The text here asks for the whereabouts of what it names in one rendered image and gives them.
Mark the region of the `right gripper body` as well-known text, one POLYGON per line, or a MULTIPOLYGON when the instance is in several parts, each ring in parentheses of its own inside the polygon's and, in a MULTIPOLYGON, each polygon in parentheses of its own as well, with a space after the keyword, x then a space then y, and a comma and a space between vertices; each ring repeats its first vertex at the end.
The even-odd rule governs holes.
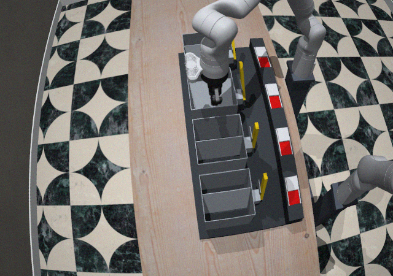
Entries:
POLYGON ((215 92, 215 88, 218 88, 218 92, 220 91, 220 85, 223 84, 227 78, 228 78, 228 73, 226 76, 220 78, 220 79, 210 79, 205 77, 203 74, 201 74, 201 78, 204 82, 206 82, 207 84, 211 85, 211 91, 215 92))

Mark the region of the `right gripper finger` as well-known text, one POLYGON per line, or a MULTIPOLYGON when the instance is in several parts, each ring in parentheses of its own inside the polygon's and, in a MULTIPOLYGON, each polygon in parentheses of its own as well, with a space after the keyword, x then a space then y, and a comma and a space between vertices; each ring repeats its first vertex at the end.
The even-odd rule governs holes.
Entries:
POLYGON ((222 103, 222 97, 220 96, 220 94, 222 94, 222 84, 220 85, 220 91, 218 92, 218 88, 215 88, 215 93, 211 91, 211 85, 208 84, 208 88, 209 88, 209 95, 211 96, 211 105, 215 106, 215 105, 219 105, 222 103), (215 95, 215 96, 213 96, 215 95))

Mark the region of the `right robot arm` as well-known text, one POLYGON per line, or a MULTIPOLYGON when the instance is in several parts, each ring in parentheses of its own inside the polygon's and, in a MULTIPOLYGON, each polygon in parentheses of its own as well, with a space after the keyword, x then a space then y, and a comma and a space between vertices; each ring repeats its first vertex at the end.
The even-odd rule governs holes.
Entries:
MULTIPOLYGON (((200 9, 192 20, 193 29, 204 36, 200 44, 200 58, 185 54, 187 79, 196 83, 203 74, 220 79, 229 70, 229 48, 238 33, 236 23, 228 17, 246 17, 261 0, 218 0, 200 9), (216 46, 215 46, 216 45, 216 46)), ((287 0, 299 30, 305 35, 298 40, 292 72, 301 79, 312 75, 315 59, 326 35, 325 27, 314 17, 313 0, 287 0)))

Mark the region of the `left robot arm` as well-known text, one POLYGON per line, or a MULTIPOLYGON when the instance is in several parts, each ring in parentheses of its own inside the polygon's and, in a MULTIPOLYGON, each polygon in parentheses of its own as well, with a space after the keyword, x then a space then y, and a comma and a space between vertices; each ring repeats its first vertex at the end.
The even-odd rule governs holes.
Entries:
POLYGON ((339 185, 336 197, 340 204, 346 205, 376 187, 393 194, 393 161, 384 156, 366 155, 359 161, 357 169, 339 185))

